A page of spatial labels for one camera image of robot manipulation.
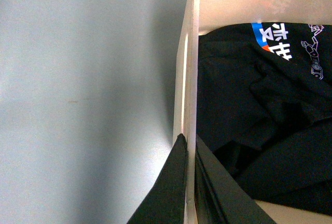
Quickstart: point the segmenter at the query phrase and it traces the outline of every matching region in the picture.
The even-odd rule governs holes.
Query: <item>gray surface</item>
[[[126,223],[172,142],[186,0],[0,0],[0,223]]]

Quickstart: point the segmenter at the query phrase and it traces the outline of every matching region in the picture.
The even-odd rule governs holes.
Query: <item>white cardboard box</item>
[[[195,222],[194,178],[198,36],[219,27],[253,22],[332,24],[332,0],[187,0],[176,64],[173,142],[183,133],[189,150],[185,222]],[[277,223],[332,223],[329,217],[294,210],[282,215],[274,204],[259,205]]]

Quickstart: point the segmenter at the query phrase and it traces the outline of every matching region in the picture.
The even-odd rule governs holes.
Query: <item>orange stripe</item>
[[[262,47],[263,49],[265,49],[266,51],[269,51],[270,52],[270,50],[269,50],[269,45],[265,45],[264,47]]]

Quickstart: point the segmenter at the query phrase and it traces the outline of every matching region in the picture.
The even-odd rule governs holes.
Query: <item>black fabric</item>
[[[268,198],[267,201],[330,215],[332,209],[332,181],[324,181],[286,194],[276,195]]]
[[[128,224],[184,222],[187,177],[187,143],[180,134],[156,183]]]
[[[195,203],[199,223],[275,223],[233,180],[197,138]]]
[[[332,179],[332,27],[284,26],[264,47],[251,24],[200,37],[197,132],[249,196],[294,206],[291,195],[330,195],[313,185]],[[291,58],[270,52],[281,42]],[[332,215],[318,202],[296,206]]]

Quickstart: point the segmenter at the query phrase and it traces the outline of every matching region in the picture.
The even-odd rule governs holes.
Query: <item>folded clothing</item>
[[[331,30],[238,24],[199,39],[197,133],[255,199],[332,179]]]

